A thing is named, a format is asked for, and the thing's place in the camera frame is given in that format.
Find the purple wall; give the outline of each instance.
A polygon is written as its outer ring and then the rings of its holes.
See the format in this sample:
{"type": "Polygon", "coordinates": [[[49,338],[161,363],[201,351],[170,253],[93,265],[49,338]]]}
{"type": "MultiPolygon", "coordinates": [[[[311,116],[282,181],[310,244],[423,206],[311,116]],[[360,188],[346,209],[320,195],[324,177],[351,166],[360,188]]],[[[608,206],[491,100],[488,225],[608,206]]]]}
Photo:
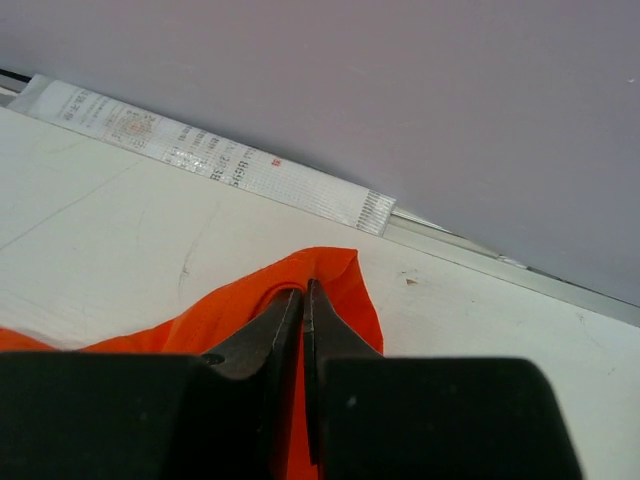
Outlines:
{"type": "Polygon", "coordinates": [[[44,73],[640,303],[640,2],[4,0],[44,73]]]}

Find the orange plastic bag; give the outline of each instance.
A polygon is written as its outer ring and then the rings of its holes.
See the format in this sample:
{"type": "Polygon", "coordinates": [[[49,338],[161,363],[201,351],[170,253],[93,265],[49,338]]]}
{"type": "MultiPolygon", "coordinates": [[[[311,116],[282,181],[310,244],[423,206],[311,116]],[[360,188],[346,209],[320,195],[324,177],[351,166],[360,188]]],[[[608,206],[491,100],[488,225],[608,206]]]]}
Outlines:
{"type": "MultiPolygon", "coordinates": [[[[372,347],[382,352],[382,333],[360,273],[357,252],[329,247],[296,252],[211,292],[173,320],[82,350],[200,354],[260,313],[279,290],[297,287],[304,291],[311,278],[322,282],[338,315],[372,347]]],[[[54,350],[49,345],[7,329],[0,329],[0,349],[54,350]]],[[[287,478],[315,480],[318,472],[309,461],[302,358],[303,355],[299,355],[287,478]]]]}

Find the black object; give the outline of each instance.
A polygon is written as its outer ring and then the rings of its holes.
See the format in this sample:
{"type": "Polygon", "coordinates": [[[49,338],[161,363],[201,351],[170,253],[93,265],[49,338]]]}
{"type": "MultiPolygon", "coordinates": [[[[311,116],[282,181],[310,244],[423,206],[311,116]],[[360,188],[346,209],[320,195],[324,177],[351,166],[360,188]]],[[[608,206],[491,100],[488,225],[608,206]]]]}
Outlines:
{"type": "Polygon", "coordinates": [[[581,478],[533,364],[384,358],[315,281],[200,357],[0,354],[0,478],[284,478],[303,307],[321,478],[581,478]]]}
{"type": "Polygon", "coordinates": [[[11,72],[9,70],[4,70],[2,68],[0,68],[0,75],[12,78],[14,80],[17,80],[23,83],[29,83],[31,81],[31,77],[27,77],[26,75],[20,75],[19,73],[11,72]]]}

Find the white desk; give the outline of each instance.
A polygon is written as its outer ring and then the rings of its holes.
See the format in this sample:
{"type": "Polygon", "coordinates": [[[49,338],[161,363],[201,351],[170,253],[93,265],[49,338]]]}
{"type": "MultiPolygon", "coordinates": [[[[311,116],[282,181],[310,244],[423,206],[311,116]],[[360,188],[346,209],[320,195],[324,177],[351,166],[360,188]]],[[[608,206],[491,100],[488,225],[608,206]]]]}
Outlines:
{"type": "Polygon", "coordinates": [[[640,329],[4,109],[0,146],[3,326],[80,347],[295,250],[357,248],[387,354],[530,358],[588,477],[640,476],[640,329]]]}

